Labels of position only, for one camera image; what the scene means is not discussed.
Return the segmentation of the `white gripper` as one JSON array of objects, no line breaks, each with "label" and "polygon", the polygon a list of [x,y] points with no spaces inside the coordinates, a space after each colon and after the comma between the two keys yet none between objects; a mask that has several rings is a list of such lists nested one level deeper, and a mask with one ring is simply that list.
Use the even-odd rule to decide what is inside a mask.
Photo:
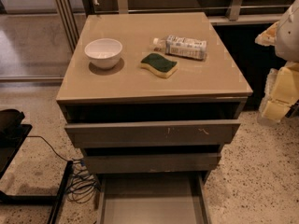
[{"label": "white gripper", "polygon": [[[278,22],[273,23],[255,38],[255,43],[261,46],[275,46]],[[289,112],[288,105],[294,105],[299,100],[299,63],[286,62],[277,69],[271,68],[266,78],[264,93],[273,101],[263,98],[259,113],[262,119],[281,122]]]}]

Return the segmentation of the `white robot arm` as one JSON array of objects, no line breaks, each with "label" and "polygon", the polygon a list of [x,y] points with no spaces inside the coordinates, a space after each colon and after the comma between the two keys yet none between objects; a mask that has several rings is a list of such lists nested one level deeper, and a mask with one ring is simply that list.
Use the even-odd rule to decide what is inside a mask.
[{"label": "white robot arm", "polygon": [[299,0],[291,4],[279,21],[259,34],[255,43],[273,46],[275,54],[286,61],[278,70],[270,69],[259,106],[261,123],[280,123],[299,101]]}]

